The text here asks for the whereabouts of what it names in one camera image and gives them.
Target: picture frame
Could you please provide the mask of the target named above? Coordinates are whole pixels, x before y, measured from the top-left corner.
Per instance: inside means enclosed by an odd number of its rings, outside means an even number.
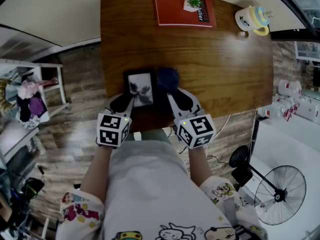
[[[123,72],[123,78],[124,91],[135,96],[135,110],[150,109],[157,104],[158,84],[153,68],[128,70]]]

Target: white t-shirt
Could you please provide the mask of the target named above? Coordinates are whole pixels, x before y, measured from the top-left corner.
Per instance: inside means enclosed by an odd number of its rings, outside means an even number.
[[[170,144],[125,141],[111,156],[105,203],[79,190],[66,193],[56,239],[235,240],[224,215],[230,197],[238,223],[268,239],[254,208],[227,179],[212,176],[199,188]]]

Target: small plant pot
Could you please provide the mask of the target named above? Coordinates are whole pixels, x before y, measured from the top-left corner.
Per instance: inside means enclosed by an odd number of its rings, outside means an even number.
[[[188,3],[188,0],[184,0],[183,9],[188,12],[196,12],[198,11],[199,7],[191,7]]]

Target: person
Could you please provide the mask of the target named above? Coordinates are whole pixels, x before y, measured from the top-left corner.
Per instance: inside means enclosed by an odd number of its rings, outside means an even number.
[[[80,190],[62,199],[56,239],[236,240],[232,213],[240,232],[268,239],[254,208],[213,176],[203,147],[188,150],[189,175],[162,129],[141,138],[97,148]]]

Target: green pants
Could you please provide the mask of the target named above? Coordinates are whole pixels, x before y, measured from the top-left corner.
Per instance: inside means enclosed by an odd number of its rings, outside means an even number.
[[[125,139],[126,141],[134,141],[134,134],[130,133],[128,137]],[[161,141],[166,142],[171,145],[170,140],[168,139],[165,131],[163,129],[156,130],[147,130],[141,132],[141,140],[142,141]]]

